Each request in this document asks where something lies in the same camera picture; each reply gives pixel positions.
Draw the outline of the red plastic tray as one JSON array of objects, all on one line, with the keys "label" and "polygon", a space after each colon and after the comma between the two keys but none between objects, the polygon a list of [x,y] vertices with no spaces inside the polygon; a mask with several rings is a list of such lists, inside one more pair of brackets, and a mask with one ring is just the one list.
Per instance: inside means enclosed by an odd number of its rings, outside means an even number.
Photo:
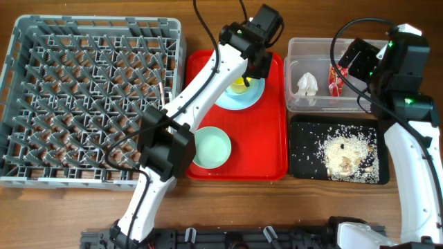
[{"label": "red plastic tray", "polygon": [[227,133],[232,150],[215,169],[191,164],[186,174],[207,181],[277,181],[288,170],[287,114],[284,99],[283,60],[273,53],[264,93],[251,107],[231,111],[213,105],[200,127],[217,127]]}]

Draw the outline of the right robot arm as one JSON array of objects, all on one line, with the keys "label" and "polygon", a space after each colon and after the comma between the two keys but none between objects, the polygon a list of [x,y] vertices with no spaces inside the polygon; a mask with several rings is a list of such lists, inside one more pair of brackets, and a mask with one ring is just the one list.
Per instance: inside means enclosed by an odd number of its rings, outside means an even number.
[{"label": "right robot arm", "polygon": [[428,41],[408,24],[390,23],[383,48],[355,39],[336,60],[336,41],[350,26],[345,24],[332,38],[329,57],[338,77],[387,124],[383,136],[401,202],[398,248],[441,248],[440,117],[434,99],[419,92]]}]

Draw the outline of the white plastic fork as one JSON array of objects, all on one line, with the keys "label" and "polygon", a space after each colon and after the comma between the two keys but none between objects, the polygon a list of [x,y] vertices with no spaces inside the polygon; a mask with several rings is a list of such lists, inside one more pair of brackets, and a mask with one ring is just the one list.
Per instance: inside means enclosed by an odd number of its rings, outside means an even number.
[{"label": "white plastic fork", "polygon": [[161,94],[161,106],[163,108],[165,106],[165,89],[164,89],[163,82],[160,81],[158,83],[158,86],[159,86],[159,91],[160,91],[160,94]]}]

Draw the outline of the clear plastic bin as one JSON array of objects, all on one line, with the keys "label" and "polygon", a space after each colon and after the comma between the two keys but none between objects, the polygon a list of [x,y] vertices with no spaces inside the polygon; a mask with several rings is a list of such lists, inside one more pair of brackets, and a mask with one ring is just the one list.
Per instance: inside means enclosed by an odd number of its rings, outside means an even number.
[{"label": "clear plastic bin", "polygon": [[[370,109],[365,99],[356,101],[357,94],[343,87],[339,97],[332,97],[328,87],[330,68],[330,38],[294,37],[289,40],[288,53],[284,60],[285,97],[290,112],[350,113]],[[317,81],[315,95],[298,93],[298,81],[305,73],[311,73]]]}]

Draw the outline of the white tissue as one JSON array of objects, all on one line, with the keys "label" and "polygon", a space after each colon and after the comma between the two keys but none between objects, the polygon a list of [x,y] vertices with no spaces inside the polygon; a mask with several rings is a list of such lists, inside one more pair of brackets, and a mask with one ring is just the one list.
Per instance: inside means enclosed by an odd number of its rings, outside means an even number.
[{"label": "white tissue", "polygon": [[297,83],[298,91],[296,95],[316,95],[318,91],[318,85],[316,78],[309,72],[305,73]]}]

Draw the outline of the mint green bowl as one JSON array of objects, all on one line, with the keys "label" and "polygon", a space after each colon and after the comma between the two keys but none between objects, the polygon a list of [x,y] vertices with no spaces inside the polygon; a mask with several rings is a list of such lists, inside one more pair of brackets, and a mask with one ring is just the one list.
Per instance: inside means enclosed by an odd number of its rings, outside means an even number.
[{"label": "mint green bowl", "polygon": [[193,163],[200,168],[215,169],[230,157],[232,145],[228,135],[217,127],[203,127],[195,134],[196,154]]}]

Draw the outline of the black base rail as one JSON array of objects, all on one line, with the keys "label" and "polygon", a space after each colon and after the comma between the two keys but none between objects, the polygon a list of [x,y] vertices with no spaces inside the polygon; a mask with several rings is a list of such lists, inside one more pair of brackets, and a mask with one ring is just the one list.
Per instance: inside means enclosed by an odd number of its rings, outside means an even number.
[{"label": "black base rail", "polygon": [[256,230],[155,229],[147,240],[130,248],[229,249],[229,248],[337,248],[332,232],[320,227]]}]

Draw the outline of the light blue plate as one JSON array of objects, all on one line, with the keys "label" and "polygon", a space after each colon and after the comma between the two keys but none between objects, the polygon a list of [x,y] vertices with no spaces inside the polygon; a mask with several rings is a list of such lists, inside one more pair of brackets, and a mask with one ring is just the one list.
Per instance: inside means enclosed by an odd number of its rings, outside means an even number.
[{"label": "light blue plate", "polygon": [[223,109],[239,111],[253,106],[264,93],[265,79],[252,79],[246,92],[235,93],[227,88],[217,99],[215,104]]}]

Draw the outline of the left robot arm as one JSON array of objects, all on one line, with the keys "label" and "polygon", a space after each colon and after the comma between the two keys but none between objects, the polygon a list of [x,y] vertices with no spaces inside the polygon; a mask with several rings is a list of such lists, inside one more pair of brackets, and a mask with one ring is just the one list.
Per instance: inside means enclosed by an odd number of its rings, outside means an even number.
[{"label": "left robot arm", "polygon": [[119,248],[139,248],[154,228],[161,201],[196,154],[195,133],[219,96],[236,79],[262,79],[269,74],[280,26],[245,21],[224,26],[214,51],[191,83],[162,109],[150,107],[141,128],[120,139],[138,137],[140,152],[136,189],[124,216],[111,227]]}]

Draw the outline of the red candy wrapper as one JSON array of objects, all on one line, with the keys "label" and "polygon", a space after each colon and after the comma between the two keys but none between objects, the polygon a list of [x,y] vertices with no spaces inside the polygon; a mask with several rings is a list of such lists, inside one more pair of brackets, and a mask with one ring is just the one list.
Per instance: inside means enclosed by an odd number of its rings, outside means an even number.
[{"label": "red candy wrapper", "polygon": [[343,92],[344,81],[339,77],[332,64],[329,66],[328,88],[332,97],[340,97]]}]

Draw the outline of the yellow plastic cup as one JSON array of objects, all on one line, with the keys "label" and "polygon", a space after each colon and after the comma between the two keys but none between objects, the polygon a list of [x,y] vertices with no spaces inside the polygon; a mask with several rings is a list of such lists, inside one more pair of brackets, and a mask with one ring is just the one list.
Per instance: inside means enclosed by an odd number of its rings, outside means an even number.
[{"label": "yellow plastic cup", "polygon": [[251,77],[246,77],[249,80],[250,86],[245,86],[244,78],[240,77],[236,79],[230,86],[229,89],[235,94],[243,94],[251,90],[255,84],[255,79]]}]

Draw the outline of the grey dishwasher rack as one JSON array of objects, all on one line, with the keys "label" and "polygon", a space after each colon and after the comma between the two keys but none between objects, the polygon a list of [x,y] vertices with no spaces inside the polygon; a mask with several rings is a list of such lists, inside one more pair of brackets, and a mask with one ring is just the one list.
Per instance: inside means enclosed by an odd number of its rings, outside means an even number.
[{"label": "grey dishwasher rack", "polygon": [[1,69],[1,184],[133,190],[136,141],[107,148],[182,89],[186,40],[171,17],[23,15]]}]

